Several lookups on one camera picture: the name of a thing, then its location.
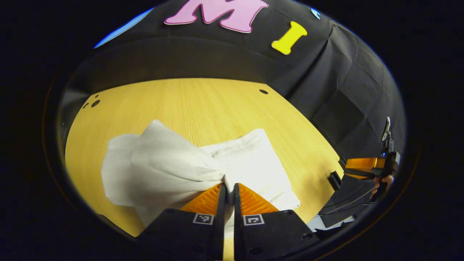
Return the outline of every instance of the orange gripper pad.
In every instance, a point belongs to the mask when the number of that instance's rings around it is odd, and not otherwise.
[[[355,175],[355,174],[346,173],[346,172],[345,172],[345,175],[348,175],[350,177],[357,178],[357,179],[371,179],[371,176],[360,176],[360,175]]]
[[[382,169],[384,165],[384,158],[352,158],[347,161],[346,168],[371,172],[372,168]]]
[[[181,210],[216,216],[221,185],[222,184],[217,184],[216,186],[205,190],[203,193],[187,203],[187,205],[183,206]]]
[[[240,188],[240,209],[243,215],[257,215],[279,211],[271,203],[258,195],[253,190],[239,183]]]

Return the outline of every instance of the human hand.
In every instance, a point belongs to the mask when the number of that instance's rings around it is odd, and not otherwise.
[[[372,198],[372,196],[374,196],[375,193],[377,193],[377,189],[378,189],[379,186],[380,186],[380,177],[375,177],[375,178],[373,179],[373,181],[375,182],[375,189],[372,190],[371,198]],[[387,191],[387,190],[390,188],[390,185],[393,183],[393,176],[392,176],[392,175],[388,175],[388,176],[382,178],[382,182],[387,183],[387,188],[385,189],[385,191]]]

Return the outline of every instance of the white cloth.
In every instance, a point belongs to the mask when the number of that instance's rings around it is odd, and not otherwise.
[[[198,148],[154,120],[142,135],[111,139],[101,173],[109,200],[134,206],[145,226],[165,208],[180,209],[222,182],[229,199],[234,184],[242,183],[279,210],[300,205],[263,129]],[[225,237],[229,238],[233,237],[234,219],[230,218],[232,202],[227,205]]]

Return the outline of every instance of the pink letter m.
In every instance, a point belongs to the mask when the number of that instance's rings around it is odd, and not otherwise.
[[[190,24],[197,20],[195,11],[201,6],[201,14],[206,24],[211,24],[217,18],[232,11],[228,18],[219,24],[227,29],[242,33],[251,33],[251,23],[257,13],[269,5],[261,0],[189,0],[172,17],[164,20],[167,25]]]

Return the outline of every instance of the light wood grain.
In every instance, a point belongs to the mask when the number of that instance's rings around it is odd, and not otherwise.
[[[91,107],[96,100],[100,103]],[[145,227],[133,208],[106,198],[100,168],[110,139],[141,134],[154,119],[199,147],[263,128],[301,201],[296,213],[304,222],[332,196],[329,174],[336,170],[343,175],[338,155],[319,131],[264,84],[213,78],[156,80],[95,93],[87,102],[68,135],[66,167],[95,212],[133,236]],[[232,239],[225,240],[224,253],[225,260],[233,259]]]

